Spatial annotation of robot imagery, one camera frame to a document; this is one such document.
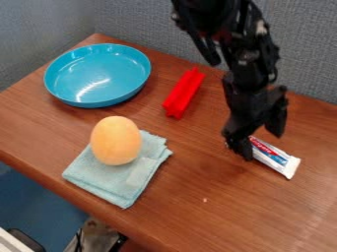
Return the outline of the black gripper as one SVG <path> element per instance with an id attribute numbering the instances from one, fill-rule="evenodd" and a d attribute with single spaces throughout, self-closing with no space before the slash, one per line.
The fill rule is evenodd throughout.
<path id="1" fill-rule="evenodd" d="M 228 148 L 243 157 L 253 159 L 253 147 L 249 136 L 263 126 L 278 138 L 282 137 L 287 122 L 287 87 L 259 88 L 257 91 L 241 90 L 228 72 L 222 78 L 228 118 L 222 128 Z"/>

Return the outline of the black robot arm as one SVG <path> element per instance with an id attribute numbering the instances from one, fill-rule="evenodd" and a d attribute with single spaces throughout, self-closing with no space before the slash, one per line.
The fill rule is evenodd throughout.
<path id="1" fill-rule="evenodd" d="M 222 78 L 228 119 L 222 136 L 228 148 L 253 158 L 249 136 L 263 127 L 285 133 L 287 88 L 270 88 L 278 79 L 279 46 L 253 0 L 171 0 L 171 19 L 210 65 L 227 65 Z"/>

